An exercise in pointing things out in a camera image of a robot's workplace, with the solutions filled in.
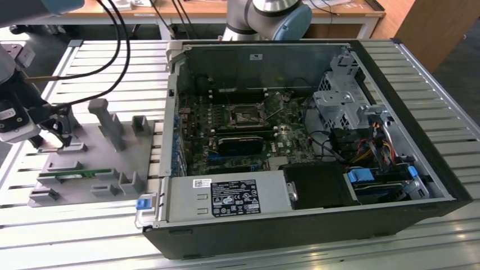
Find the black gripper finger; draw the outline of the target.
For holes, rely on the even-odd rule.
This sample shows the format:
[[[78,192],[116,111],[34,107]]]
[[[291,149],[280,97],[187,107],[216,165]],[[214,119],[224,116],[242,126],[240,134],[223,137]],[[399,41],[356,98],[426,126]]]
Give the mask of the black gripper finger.
[[[27,141],[32,144],[35,149],[44,149],[48,146],[48,141],[40,135],[42,132],[48,132],[47,128],[39,128],[30,132]]]
[[[71,107],[56,110],[51,115],[50,132],[63,143],[63,147],[70,147],[74,139],[74,131],[80,127]]]

